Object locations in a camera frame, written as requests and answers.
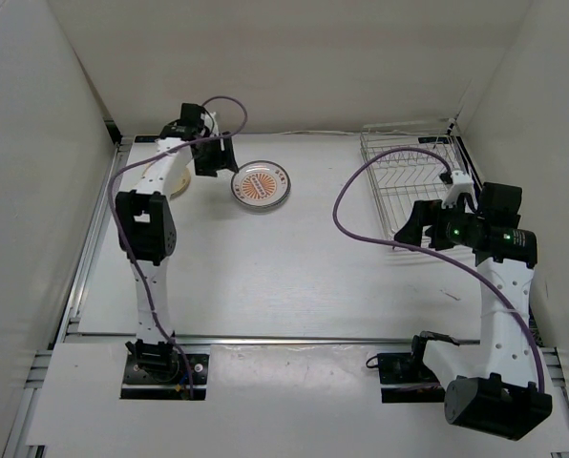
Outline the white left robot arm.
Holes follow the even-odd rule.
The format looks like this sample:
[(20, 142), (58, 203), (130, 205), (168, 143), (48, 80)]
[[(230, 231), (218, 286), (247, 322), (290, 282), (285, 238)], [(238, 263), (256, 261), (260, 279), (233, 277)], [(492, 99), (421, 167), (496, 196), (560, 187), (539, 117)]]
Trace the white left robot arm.
[(189, 163), (203, 177), (239, 171), (232, 134), (220, 130), (206, 103), (181, 105), (179, 117), (162, 128), (157, 153), (136, 164), (148, 166), (145, 175), (131, 190), (112, 193), (109, 202), (136, 286), (137, 336), (126, 346), (138, 368), (164, 384), (191, 372), (167, 298), (167, 266), (178, 241), (170, 200)]

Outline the white plate orange pattern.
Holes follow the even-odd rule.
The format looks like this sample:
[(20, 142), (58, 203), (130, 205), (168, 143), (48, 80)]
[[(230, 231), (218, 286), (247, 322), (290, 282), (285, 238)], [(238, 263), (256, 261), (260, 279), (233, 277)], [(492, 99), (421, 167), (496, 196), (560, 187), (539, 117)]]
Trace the white plate orange pattern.
[(269, 160), (245, 163), (232, 176), (234, 199), (254, 212), (267, 212), (283, 205), (291, 192), (291, 179), (284, 167)]

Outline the cream plate with calligraphy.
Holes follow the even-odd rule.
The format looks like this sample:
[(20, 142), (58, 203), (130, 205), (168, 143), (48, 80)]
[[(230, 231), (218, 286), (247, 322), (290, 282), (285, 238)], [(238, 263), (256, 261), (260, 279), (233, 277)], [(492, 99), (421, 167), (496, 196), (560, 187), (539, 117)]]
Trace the cream plate with calligraphy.
[(165, 158), (144, 170), (136, 190), (143, 195), (158, 192), (172, 199), (182, 194), (190, 182), (191, 174), (186, 165), (178, 160)]

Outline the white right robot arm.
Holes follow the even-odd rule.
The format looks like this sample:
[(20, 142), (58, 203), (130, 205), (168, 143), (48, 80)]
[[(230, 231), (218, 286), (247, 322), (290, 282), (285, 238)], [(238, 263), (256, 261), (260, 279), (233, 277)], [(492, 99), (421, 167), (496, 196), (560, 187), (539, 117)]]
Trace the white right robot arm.
[(459, 195), (454, 204), (418, 200), (397, 242), (426, 253), (464, 246), (474, 253), (470, 273), (481, 283), (480, 339), (463, 347), (431, 331), (414, 336), (409, 373), (418, 381), (436, 377), (445, 390), (449, 424), (517, 441), (552, 413), (552, 397), (529, 328), (529, 294), (538, 261), (537, 237), (519, 228), (522, 190), (487, 182), (469, 213)]

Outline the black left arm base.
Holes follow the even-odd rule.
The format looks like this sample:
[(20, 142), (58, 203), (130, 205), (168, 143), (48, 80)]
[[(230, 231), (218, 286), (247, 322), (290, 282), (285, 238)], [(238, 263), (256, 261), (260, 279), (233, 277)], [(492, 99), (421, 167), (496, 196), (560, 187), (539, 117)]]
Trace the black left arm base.
[(165, 372), (147, 371), (128, 353), (119, 392), (121, 400), (204, 401), (207, 394), (210, 355), (187, 355), (191, 367), (188, 375), (180, 354), (174, 351), (174, 364)]

